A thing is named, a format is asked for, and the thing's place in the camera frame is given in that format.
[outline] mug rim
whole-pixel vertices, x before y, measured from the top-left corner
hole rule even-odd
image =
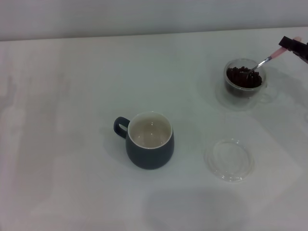
[[[169,123],[171,132],[170,132],[169,138],[168,138],[163,144],[161,144],[161,145],[159,145],[159,146],[157,146],[157,147],[147,148],[147,147],[143,147],[143,146],[140,146],[139,144],[137,144],[137,143],[132,139],[132,137],[130,136],[130,130],[129,130],[130,127],[131,127],[130,125],[132,124],[132,122],[133,122],[137,117],[139,117],[139,116],[141,116],[141,115],[144,115],[144,114],[157,114],[157,115],[160,115],[160,116],[164,117],[164,118],[167,120],[167,122]],[[131,121],[130,121],[130,123],[128,124],[128,127],[127,127],[127,134],[128,134],[128,136],[129,136],[130,140],[131,140],[135,145],[137,145],[138,147],[143,148],[143,149],[157,149],[157,148],[160,148],[160,147],[164,146],[165,144],[167,144],[167,143],[169,142],[169,140],[171,139],[172,134],[173,134],[173,127],[172,127],[172,124],[170,123],[169,119],[168,119],[166,116],[164,116],[163,114],[158,113],[158,112],[155,112],[155,111],[147,111],[147,112],[141,112],[141,113],[135,115],[135,116],[131,119]]]

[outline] glass cup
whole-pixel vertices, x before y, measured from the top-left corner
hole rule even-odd
[[[223,75],[224,75],[224,100],[232,105],[236,106],[248,106],[253,105],[257,102],[257,96],[259,92],[261,92],[267,85],[267,79],[265,71],[262,67],[259,67],[256,71],[259,72],[259,75],[262,78],[262,84],[256,88],[243,88],[232,83],[227,77],[227,69],[228,68],[241,68],[242,66],[247,67],[249,69],[258,65],[257,62],[250,59],[236,59],[230,61],[225,66]]]

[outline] coffee beans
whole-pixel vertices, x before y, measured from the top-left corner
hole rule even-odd
[[[242,88],[256,88],[262,84],[262,78],[259,72],[252,71],[247,75],[250,69],[242,66],[241,68],[228,68],[227,77],[235,85]]]

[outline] white table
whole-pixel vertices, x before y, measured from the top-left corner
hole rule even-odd
[[[308,65],[284,54],[253,109],[215,96],[225,64],[261,61],[308,27],[0,42],[1,231],[303,231],[308,227]],[[118,116],[165,114],[171,160],[133,165]],[[245,142],[254,172],[228,183],[204,154]]]

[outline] dark blue mug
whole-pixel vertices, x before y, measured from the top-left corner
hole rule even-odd
[[[156,169],[165,165],[172,157],[174,135],[172,125],[162,114],[144,112],[131,121],[119,117],[114,131],[126,139],[126,152],[138,167]]]

